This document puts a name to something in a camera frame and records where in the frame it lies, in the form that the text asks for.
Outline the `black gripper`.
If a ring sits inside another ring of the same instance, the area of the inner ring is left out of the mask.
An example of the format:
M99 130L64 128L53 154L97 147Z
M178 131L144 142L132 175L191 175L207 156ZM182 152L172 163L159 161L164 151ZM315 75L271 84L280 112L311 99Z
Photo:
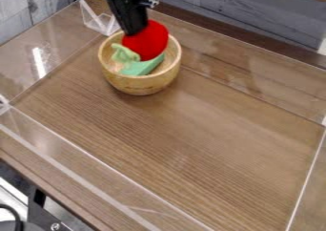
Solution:
M107 0L121 30L127 35L140 32L148 24L147 8L153 8L159 0Z

